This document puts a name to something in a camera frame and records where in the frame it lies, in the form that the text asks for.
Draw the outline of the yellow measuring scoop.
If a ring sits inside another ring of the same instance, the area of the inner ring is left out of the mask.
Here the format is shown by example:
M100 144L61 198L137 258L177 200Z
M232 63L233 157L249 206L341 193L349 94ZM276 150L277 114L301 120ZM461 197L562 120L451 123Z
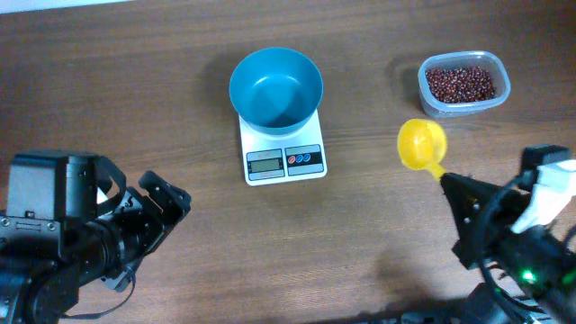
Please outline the yellow measuring scoop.
M397 151L400 162L408 169L429 172L440 182L446 170L441 166L447 151L447 139L442 126L431 120L411 119L399 130Z

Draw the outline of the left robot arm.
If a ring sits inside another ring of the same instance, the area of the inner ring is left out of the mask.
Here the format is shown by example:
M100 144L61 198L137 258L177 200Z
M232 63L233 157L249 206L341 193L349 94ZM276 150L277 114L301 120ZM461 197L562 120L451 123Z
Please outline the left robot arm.
M127 185L108 158L35 150L9 168L1 212L1 321L71 319L81 287L133 293L143 259L190 212L192 197L152 171Z

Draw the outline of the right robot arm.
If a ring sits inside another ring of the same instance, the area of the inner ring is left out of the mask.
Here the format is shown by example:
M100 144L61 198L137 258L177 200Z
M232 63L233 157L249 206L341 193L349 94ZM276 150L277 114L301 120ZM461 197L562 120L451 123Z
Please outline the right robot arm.
M546 315L575 321L575 253L543 225L516 234L512 224L530 202L528 193L446 173L439 183L459 239L453 252L468 270L495 262Z

